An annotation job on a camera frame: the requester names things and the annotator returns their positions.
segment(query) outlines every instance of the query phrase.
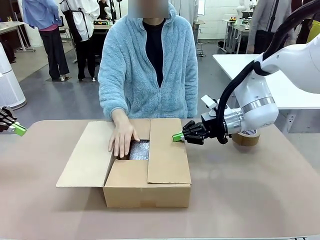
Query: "blue fleece jacket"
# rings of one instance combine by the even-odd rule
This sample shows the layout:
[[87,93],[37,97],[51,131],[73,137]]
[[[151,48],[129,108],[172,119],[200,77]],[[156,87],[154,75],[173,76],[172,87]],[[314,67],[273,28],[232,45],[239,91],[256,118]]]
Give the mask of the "blue fleece jacket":
[[197,114],[198,61],[190,23],[169,4],[162,29],[163,82],[159,87],[146,53],[142,18],[121,18],[104,42],[98,74],[107,119],[123,109],[132,119],[193,118]]

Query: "person in blue shirt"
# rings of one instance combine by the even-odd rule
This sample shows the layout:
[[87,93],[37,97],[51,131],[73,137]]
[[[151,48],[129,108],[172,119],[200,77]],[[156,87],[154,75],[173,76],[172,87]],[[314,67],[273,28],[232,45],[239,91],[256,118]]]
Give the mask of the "person in blue shirt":
[[108,32],[98,74],[100,105],[115,123],[109,151],[114,149],[121,158],[129,153],[132,136],[139,141],[130,118],[197,115],[198,61],[192,26],[168,0],[129,1],[129,12],[136,2],[141,15],[124,16]]
[[66,81],[69,68],[59,33],[62,24],[54,0],[22,0],[23,21],[37,27],[48,56],[49,75],[53,81]]

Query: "finger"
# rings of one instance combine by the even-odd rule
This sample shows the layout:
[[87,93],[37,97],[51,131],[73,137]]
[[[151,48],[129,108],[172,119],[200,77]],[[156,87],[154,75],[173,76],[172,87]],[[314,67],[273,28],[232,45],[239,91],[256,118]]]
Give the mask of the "finger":
[[115,135],[112,134],[110,140],[109,140],[109,147],[108,147],[108,151],[111,152],[112,151],[112,147],[114,145],[114,142],[115,142]]
[[118,157],[119,155],[119,135],[117,134],[114,139],[114,156]]
[[124,137],[124,149],[125,149],[126,156],[129,154],[131,137],[132,137],[131,134],[126,134]]
[[123,134],[121,134],[119,138],[119,152],[120,158],[122,159],[125,156],[125,136]]
[[140,142],[140,138],[139,138],[138,133],[137,133],[136,130],[133,130],[133,138],[134,138],[134,140],[136,140],[137,142]]

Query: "person in blue fleece jacket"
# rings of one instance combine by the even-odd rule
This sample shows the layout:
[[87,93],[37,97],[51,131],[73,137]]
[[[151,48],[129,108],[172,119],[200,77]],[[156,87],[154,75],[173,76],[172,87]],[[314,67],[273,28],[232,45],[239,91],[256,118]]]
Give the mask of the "person in blue fleece jacket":
[[128,155],[129,119],[193,118],[197,114],[198,61],[190,23],[168,0],[137,0],[144,18],[126,15],[104,42],[98,74],[100,105],[115,123],[109,151]]

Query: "silver packaging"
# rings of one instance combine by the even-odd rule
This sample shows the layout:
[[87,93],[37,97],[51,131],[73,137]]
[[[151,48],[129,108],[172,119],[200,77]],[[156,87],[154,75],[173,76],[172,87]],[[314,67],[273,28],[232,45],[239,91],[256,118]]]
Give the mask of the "silver packaging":
[[130,150],[130,160],[149,160],[150,141],[141,140],[132,142]]

